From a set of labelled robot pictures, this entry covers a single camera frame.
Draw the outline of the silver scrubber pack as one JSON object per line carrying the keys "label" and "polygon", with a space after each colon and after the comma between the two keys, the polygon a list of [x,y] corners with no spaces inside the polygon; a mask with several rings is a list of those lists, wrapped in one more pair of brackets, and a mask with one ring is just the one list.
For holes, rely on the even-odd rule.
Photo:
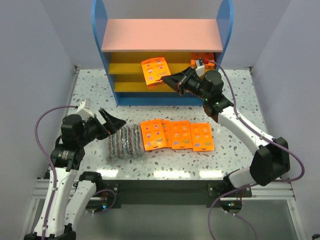
{"label": "silver scrubber pack", "polygon": [[119,156],[122,159],[126,159],[131,155],[129,128],[127,126],[123,126],[119,131],[119,148]]}
{"label": "silver scrubber pack", "polygon": [[145,151],[139,125],[134,122],[129,127],[129,144],[131,155],[134,159],[143,159]]}
{"label": "silver scrubber pack", "polygon": [[108,138],[109,160],[117,161],[120,159],[122,140],[120,133],[115,133]]}

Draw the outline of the blue shelf unit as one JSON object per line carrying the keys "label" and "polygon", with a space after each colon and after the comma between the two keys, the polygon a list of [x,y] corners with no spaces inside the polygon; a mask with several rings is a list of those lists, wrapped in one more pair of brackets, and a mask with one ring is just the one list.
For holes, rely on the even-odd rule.
{"label": "blue shelf unit", "polygon": [[94,40],[119,106],[200,106],[191,93],[179,96],[166,84],[148,89],[141,62],[164,57],[171,73],[191,65],[191,53],[211,52],[221,63],[228,47],[234,5],[221,2],[214,19],[111,19],[104,2],[91,7]]}

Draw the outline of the orange sponge pack hidden middle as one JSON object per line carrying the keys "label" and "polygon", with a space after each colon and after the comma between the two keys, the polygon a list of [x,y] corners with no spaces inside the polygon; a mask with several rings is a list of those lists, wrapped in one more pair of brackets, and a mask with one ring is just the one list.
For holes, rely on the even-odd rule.
{"label": "orange sponge pack hidden middle", "polygon": [[167,148],[171,148],[172,147],[172,143],[171,143],[170,121],[162,119],[161,120],[161,124],[162,124],[162,127],[163,127],[164,136],[165,136],[166,147]]}

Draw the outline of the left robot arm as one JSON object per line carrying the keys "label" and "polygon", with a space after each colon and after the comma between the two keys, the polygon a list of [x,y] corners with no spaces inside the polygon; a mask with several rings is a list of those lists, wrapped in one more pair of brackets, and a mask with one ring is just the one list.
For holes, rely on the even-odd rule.
{"label": "left robot arm", "polygon": [[104,187],[98,172],[83,172],[74,194],[71,189],[85,156],[85,146],[116,134],[126,121],[100,108],[99,113],[105,120],[100,123],[88,108],[78,106],[76,109],[76,114],[62,119],[61,134],[54,149],[45,155],[51,167],[48,190],[39,220],[33,232],[24,236],[26,240],[74,240],[81,215],[92,197],[111,193],[112,199],[117,199],[112,189]]}

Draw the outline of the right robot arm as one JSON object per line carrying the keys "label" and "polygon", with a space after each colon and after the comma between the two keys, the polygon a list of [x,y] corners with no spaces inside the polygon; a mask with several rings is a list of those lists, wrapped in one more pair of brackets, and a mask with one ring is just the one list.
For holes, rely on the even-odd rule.
{"label": "right robot arm", "polygon": [[203,100],[207,116],[230,130],[252,153],[249,167],[224,177],[229,188],[238,189],[251,184],[266,186],[290,170],[287,141],[282,137],[275,139],[240,115],[236,105],[224,96],[224,82],[218,71],[209,70],[200,77],[195,69],[188,67],[161,79],[179,95],[188,91]]}

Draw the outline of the orange sponge pack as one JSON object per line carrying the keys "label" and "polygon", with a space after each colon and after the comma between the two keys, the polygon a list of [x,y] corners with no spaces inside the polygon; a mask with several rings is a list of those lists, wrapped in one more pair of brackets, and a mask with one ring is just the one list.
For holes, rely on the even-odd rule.
{"label": "orange sponge pack", "polygon": [[161,149],[167,146],[161,119],[142,121],[140,129],[145,151]]}
{"label": "orange sponge pack", "polygon": [[192,149],[190,122],[188,120],[171,121],[169,125],[171,148],[173,150]]}
{"label": "orange sponge pack", "polygon": [[208,152],[215,149],[212,128],[208,122],[191,123],[190,132],[193,151]]}
{"label": "orange sponge pack", "polygon": [[170,76],[171,72],[164,57],[149,58],[141,62],[144,80],[148,89],[163,83],[162,77]]}
{"label": "orange sponge pack", "polygon": [[[204,59],[204,60],[215,60],[215,56],[213,52],[192,52],[191,53],[191,61],[190,66],[195,67],[196,66],[196,60],[198,59]],[[215,68],[215,64],[212,62],[205,62],[204,68],[206,70],[213,70]]]}

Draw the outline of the orange sponge pack on shelf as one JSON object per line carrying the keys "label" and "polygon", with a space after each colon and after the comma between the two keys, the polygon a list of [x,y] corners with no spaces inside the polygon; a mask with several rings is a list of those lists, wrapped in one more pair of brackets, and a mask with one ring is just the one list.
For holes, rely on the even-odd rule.
{"label": "orange sponge pack on shelf", "polygon": [[[192,52],[191,53],[191,61],[190,66],[195,67],[196,66],[196,60],[198,59],[204,59],[204,60],[215,60],[215,56],[213,52]],[[212,62],[205,62],[204,68],[206,70],[213,70],[215,68],[215,64]]]}

